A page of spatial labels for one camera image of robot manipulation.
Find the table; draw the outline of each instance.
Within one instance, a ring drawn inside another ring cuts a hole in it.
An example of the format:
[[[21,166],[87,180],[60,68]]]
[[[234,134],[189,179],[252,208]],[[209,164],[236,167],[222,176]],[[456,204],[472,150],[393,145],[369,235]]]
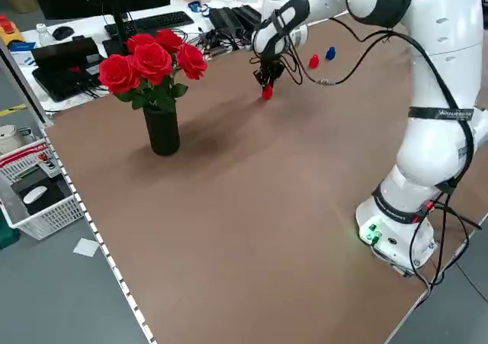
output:
[[[336,46],[316,78],[341,78],[365,48],[335,25],[312,27],[300,48],[307,60]],[[155,156],[142,113],[111,96],[47,133],[158,342],[384,342],[423,286],[371,255],[354,212],[395,162],[409,51],[383,44],[334,88],[285,75],[269,102],[250,56],[218,58],[189,83],[172,157]],[[453,199],[473,220],[486,213],[486,162],[481,151]],[[464,235],[448,223],[452,253]]]
[[[235,0],[235,1],[211,0],[208,6],[211,8],[222,8],[222,7],[238,7],[241,5],[251,5],[256,10],[261,11],[262,3],[263,0]],[[201,27],[203,31],[209,31],[212,28],[214,28],[209,18],[204,18],[201,14],[192,12],[188,8],[188,3],[183,0],[171,0],[171,4],[168,6],[131,12],[131,16],[134,20],[136,20],[138,18],[146,18],[148,16],[166,14],[174,11],[184,11],[194,20],[194,23],[191,25],[185,25],[179,27],[179,29],[190,34],[190,39],[192,37],[195,37],[194,35],[199,34],[198,33],[199,27]],[[85,35],[86,37],[92,37],[98,46],[98,51],[100,52],[100,54],[102,56],[106,56],[106,52],[102,42],[108,39],[108,35],[105,32],[104,26],[106,24],[113,24],[113,23],[114,23],[113,17],[109,14],[106,14],[105,16],[96,16],[93,18],[83,18],[81,20],[71,21],[67,24],[53,25],[48,27],[48,30],[52,33],[59,26],[70,26],[75,31],[75,35]],[[24,35],[26,41],[36,42],[36,43],[38,43],[39,41],[39,34],[35,30],[25,31],[22,34]],[[71,37],[68,37],[65,40],[62,40],[61,42],[70,41],[71,39],[72,39]],[[34,66],[21,67],[22,74],[25,76],[29,85],[34,90],[34,94],[39,99],[39,102],[41,103],[45,111],[63,111],[93,100],[92,97],[85,94],[81,94],[69,98],[62,102],[54,102],[50,98],[50,96],[37,84],[36,80],[32,76],[32,72],[35,69],[36,67]]]

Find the red rose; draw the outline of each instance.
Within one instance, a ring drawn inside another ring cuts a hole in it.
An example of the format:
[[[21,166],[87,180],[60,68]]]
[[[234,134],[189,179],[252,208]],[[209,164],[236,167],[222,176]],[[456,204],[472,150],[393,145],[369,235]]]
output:
[[[132,56],[113,54],[100,64],[100,82],[114,94],[128,92],[140,84],[140,74],[132,66]]]
[[[136,47],[133,66],[154,85],[160,85],[162,79],[173,71],[171,56],[156,42]]]
[[[150,34],[136,34],[127,41],[127,48],[131,53],[134,53],[137,46],[151,44],[155,41],[156,39]]]
[[[204,55],[193,45],[182,44],[176,53],[176,59],[189,79],[200,79],[207,70]]]
[[[173,30],[163,29],[156,32],[156,41],[165,48],[168,53],[178,52],[178,48],[183,44],[183,39],[176,35]]]

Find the keyboard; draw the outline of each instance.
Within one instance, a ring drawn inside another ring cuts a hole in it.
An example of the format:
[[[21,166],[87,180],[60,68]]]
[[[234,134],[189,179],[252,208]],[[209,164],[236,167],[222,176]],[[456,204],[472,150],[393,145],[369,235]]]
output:
[[[137,33],[155,34],[160,29],[172,29],[174,27],[193,24],[194,21],[183,11],[170,12],[168,14],[158,14],[148,18],[124,22],[127,37],[132,37]],[[110,38],[117,37],[117,27],[115,24],[105,25]]]

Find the paper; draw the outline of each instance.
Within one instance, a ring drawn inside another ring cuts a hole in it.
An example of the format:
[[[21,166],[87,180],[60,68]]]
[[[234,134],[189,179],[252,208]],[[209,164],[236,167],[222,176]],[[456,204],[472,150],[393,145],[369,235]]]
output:
[[[92,258],[98,249],[98,243],[87,239],[80,239],[73,252]]]

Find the bottle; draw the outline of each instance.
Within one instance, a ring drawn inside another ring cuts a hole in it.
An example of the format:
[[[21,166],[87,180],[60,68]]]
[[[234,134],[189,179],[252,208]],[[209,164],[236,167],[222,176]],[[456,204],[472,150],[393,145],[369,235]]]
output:
[[[45,24],[37,24],[36,30],[39,33],[39,44],[42,47],[56,44],[56,39],[54,39],[53,35],[51,35],[49,31],[47,31],[47,27]]]

